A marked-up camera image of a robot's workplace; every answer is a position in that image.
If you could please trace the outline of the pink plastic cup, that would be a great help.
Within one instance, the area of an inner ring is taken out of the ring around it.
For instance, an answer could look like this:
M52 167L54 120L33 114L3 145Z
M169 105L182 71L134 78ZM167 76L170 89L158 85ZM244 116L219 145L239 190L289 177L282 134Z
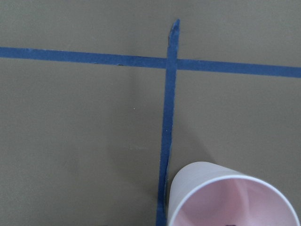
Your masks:
M169 194L169 226L299 226L288 199L258 178L204 161L183 167Z

